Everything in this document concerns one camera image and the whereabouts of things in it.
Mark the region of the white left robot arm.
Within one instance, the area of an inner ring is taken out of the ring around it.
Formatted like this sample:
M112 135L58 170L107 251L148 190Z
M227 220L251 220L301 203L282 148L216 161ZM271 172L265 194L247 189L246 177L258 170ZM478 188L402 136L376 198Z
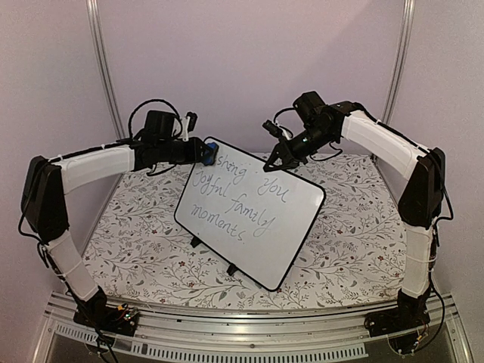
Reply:
M69 197L86 185L129 172L149 172L160 163L211 166L219 147L191 135L196 122L195 113L181 117L152 110L144 127L127 138L56 157L38 155L29 162L19 232L36 239L45 265L65 283L96 328L107 327L112 312L104 305L105 292L85 266L73 235Z

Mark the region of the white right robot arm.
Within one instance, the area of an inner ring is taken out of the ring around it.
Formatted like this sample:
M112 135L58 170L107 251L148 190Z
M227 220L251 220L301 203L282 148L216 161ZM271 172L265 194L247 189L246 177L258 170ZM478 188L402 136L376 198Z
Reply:
M428 149L373 117L357 102L325 103L315 91L299 96L291 107L302 120L303 131L292 138L275 119L263 128L277 144L263 169L289 170L306 164L323 146L345 138L389 164L406 180L398 212L407 239L405 275L391 323L408 329L420 317L420 307L431 290L430 275L436 261L437 228L441 220L445 189L445 154Z

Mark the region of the white whiteboard black frame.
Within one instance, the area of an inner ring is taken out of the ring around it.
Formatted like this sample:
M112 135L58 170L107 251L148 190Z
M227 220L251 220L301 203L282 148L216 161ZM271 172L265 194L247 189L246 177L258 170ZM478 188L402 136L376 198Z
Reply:
M326 199L322 186L292 172L264 172L264 160L217 138L211 166L193 165L176 222L237 271L276 291Z

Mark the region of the blue whiteboard eraser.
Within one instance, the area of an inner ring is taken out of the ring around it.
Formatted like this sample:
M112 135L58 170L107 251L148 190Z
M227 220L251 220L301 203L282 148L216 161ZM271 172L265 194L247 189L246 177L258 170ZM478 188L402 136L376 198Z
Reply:
M219 150L219 146L215 142L206 144L206 149L203 154L202 163L204 166L211 166L216 161L216 154Z

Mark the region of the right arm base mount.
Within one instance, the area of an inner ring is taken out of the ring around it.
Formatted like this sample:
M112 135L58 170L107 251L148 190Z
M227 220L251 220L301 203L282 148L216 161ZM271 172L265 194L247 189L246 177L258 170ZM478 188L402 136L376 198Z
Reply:
M424 326L429 322L426 303L410 298L398 299L395 308L366 314L364 327L371 337L378 337Z

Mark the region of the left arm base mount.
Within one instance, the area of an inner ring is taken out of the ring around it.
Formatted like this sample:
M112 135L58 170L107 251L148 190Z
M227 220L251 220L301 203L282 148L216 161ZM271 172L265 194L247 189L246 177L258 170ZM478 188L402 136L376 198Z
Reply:
M112 307L98 299L83 303L73 317L73 321L86 327L96 327L99 330L133 337L138 326L139 310L128 307L126 303Z

